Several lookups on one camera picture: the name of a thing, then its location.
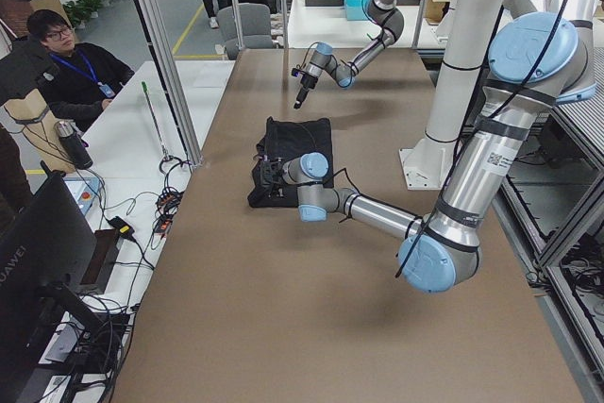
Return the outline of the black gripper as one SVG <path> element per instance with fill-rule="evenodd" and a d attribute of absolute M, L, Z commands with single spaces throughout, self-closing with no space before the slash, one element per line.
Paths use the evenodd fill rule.
<path fill-rule="evenodd" d="M 260 161 L 260 185 L 263 189 L 276 191 L 285 185 L 283 175 L 282 160 L 261 160 Z"/>
<path fill-rule="evenodd" d="M 305 68 L 294 67 L 292 69 L 292 76 L 301 76 L 301 89 L 296 95 L 294 109 L 300 109 L 302 107 L 310 90 L 315 88 L 320 75 L 321 67 L 316 64 L 308 64 Z"/>

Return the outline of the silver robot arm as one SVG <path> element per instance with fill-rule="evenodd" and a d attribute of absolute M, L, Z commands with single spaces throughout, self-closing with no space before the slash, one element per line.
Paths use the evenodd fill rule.
<path fill-rule="evenodd" d="M 378 35 L 349 62 L 320 42 L 293 69 L 303 102 L 321 75 L 349 88 L 404 29 L 396 0 L 365 0 Z M 408 184 L 438 191 L 431 213 L 417 216 L 355 189 L 330 186 L 330 163 L 318 150 L 277 149 L 267 135 L 254 174 L 259 188 L 297 192 L 304 222 L 332 212 L 402 239 L 398 274 L 426 293 L 471 278 L 482 261 L 478 228 L 537 116 L 596 93 L 593 16 L 596 0 L 457 0 L 428 124 L 400 154 Z"/>
<path fill-rule="evenodd" d="M 419 0 L 293 0 L 287 25 L 288 46 L 304 49 L 292 69 L 300 83 L 294 101 L 299 109 L 322 74 L 342 89 L 377 56 L 404 37 L 405 22 L 422 20 Z"/>

